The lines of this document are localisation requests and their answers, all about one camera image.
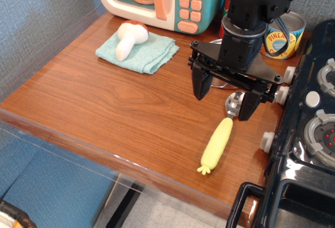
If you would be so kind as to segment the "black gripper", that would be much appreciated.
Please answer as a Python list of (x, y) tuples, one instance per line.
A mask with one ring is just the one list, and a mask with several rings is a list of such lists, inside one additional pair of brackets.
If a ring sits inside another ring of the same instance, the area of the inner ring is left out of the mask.
[(224, 18), (221, 44), (191, 42), (193, 94), (202, 100), (210, 90), (213, 77), (246, 91), (239, 121), (248, 121), (261, 102), (273, 102), (283, 78), (263, 61), (260, 50), (268, 24), (242, 29)]

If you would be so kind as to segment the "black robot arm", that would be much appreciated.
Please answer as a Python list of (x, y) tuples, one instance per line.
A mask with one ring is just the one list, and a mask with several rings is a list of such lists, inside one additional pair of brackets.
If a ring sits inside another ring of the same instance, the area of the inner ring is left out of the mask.
[(259, 104), (273, 102), (284, 80), (261, 57), (268, 25), (278, 23), (286, 38), (289, 32), (281, 16), (290, 11), (293, 0), (230, 0), (222, 19), (221, 44), (193, 41), (189, 65), (194, 96), (201, 100), (209, 92), (213, 78), (245, 91), (239, 113), (247, 121)]

